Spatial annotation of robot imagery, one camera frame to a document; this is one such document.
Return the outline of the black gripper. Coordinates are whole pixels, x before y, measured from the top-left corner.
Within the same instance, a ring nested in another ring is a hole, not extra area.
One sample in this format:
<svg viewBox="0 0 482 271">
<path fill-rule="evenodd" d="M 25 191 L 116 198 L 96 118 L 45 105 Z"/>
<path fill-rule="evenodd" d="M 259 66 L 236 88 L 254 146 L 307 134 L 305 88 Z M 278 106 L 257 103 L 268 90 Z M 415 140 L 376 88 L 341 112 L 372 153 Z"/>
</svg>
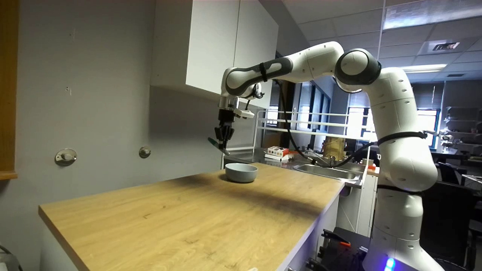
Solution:
<svg viewBox="0 0 482 271">
<path fill-rule="evenodd" d="M 221 126 L 227 126 L 227 128 L 225 128 L 224 134 L 222 134 L 222 128 L 219 128 L 219 126 L 213 128 L 216 141 L 219 141 L 225 147 L 228 140 L 233 135 L 233 131 L 235 131 L 230 126 L 233 123 L 233 120 L 236 117 L 251 118 L 253 115 L 254 115 L 254 112 L 251 109 L 239 106 L 238 96 L 231 96 L 231 94 L 221 96 L 219 102 L 218 102 L 218 123 Z"/>
</svg>

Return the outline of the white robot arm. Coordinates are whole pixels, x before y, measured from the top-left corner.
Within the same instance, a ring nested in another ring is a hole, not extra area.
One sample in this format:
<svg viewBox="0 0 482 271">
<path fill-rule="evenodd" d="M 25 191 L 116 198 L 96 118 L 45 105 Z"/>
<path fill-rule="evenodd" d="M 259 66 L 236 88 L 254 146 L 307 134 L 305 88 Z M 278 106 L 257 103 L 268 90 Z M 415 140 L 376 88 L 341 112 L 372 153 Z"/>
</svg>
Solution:
<svg viewBox="0 0 482 271">
<path fill-rule="evenodd" d="M 317 43 L 248 67 L 228 67 L 221 78 L 215 141 L 222 149 L 233 134 L 231 121 L 247 112 L 241 97 L 259 97 L 268 79 L 290 82 L 331 75 L 344 91 L 366 91 L 381 153 L 373 227 L 364 271 L 444 271 L 420 245 L 421 192 L 433 186 L 436 167 L 417 128 L 411 82 L 400 67 L 384 67 L 366 49 L 343 49 L 335 40 Z"/>
</svg>

